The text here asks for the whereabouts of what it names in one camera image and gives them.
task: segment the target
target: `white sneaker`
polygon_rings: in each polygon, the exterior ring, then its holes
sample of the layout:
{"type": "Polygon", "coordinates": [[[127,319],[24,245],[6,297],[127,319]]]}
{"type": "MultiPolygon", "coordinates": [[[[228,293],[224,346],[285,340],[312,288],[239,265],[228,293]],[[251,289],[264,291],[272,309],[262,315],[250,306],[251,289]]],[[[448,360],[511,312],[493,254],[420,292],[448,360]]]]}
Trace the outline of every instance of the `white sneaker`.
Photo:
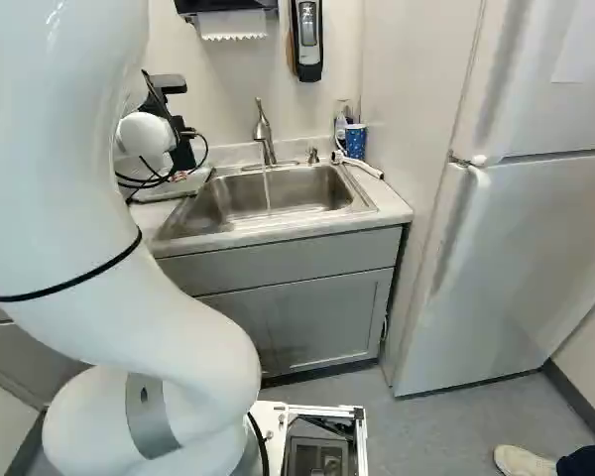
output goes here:
{"type": "Polygon", "coordinates": [[[555,462],[540,458],[516,446],[500,445],[494,450],[496,466],[505,476],[556,476],[555,462]]]}

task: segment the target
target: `blue cup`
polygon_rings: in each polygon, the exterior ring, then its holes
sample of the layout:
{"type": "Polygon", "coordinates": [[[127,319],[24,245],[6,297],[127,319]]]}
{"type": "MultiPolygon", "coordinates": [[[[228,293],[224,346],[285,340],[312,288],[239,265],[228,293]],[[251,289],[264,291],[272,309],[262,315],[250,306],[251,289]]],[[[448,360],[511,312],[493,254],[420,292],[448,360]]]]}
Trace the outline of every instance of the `blue cup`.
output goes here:
{"type": "Polygon", "coordinates": [[[366,124],[350,124],[346,126],[346,154],[351,159],[366,159],[366,124]]]}

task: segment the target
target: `black device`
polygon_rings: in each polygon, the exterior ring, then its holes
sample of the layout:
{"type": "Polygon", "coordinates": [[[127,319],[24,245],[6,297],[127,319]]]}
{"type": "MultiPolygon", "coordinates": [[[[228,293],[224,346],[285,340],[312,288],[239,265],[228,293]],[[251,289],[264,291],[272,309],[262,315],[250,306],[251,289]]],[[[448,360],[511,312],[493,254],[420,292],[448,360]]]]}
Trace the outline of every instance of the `black device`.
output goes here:
{"type": "Polygon", "coordinates": [[[278,8],[278,0],[175,0],[179,15],[189,17],[204,12],[278,8]]]}
{"type": "Polygon", "coordinates": [[[290,0],[294,61],[301,82],[318,82],[324,67],[321,0],[290,0]]]}
{"type": "Polygon", "coordinates": [[[148,96],[146,102],[139,108],[142,112],[163,117],[170,122],[178,137],[177,146],[170,151],[174,164],[173,172],[189,171],[196,168],[196,158],[189,142],[194,137],[194,130],[185,126],[182,116],[172,116],[167,107],[168,96],[172,94],[185,94],[187,83],[180,74],[148,74],[147,79],[152,84],[153,94],[148,96]]]}

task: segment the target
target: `paper towel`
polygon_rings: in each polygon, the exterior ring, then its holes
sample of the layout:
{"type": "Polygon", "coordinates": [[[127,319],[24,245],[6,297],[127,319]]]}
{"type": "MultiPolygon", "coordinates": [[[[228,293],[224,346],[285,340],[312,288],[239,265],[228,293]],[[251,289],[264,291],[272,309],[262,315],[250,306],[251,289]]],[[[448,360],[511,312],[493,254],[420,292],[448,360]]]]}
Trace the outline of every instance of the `paper towel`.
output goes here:
{"type": "Polygon", "coordinates": [[[262,9],[198,13],[196,27],[202,38],[211,42],[268,36],[267,14],[262,9]]]}

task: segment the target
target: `soap dispenser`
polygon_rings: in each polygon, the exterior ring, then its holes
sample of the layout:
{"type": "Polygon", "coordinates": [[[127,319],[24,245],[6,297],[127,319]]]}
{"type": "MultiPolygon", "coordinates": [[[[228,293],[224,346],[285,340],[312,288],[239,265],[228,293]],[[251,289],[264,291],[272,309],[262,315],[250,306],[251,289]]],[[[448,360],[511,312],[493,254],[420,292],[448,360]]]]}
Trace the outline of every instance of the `soap dispenser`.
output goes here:
{"type": "Polygon", "coordinates": [[[291,0],[294,61],[301,82],[318,82],[324,66],[321,0],[291,0]]]}

